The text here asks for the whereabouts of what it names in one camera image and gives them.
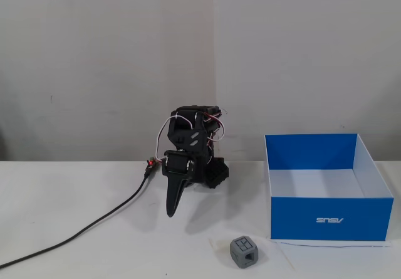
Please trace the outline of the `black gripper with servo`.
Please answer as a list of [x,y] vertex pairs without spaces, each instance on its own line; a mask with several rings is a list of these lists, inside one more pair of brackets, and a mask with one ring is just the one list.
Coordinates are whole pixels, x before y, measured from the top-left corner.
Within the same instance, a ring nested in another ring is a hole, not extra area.
[[177,206],[187,187],[190,178],[194,176],[195,159],[182,150],[166,150],[162,159],[162,174],[168,176],[166,212],[168,217],[175,214]]

